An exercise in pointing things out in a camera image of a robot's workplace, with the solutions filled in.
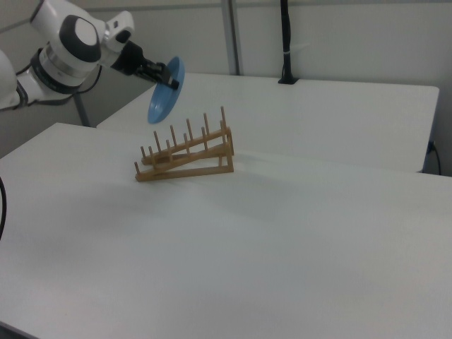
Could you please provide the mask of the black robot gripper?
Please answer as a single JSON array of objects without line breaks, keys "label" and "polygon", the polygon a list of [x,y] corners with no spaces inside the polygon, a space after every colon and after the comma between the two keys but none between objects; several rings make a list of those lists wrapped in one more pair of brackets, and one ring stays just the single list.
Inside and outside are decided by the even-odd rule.
[{"label": "black robot gripper", "polygon": [[118,59],[111,68],[126,75],[138,76],[147,81],[163,84],[168,88],[178,88],[179,81],[174,79],[166,65],[145,60],[143,49],[132,41],[128,41],[122,49]]}]

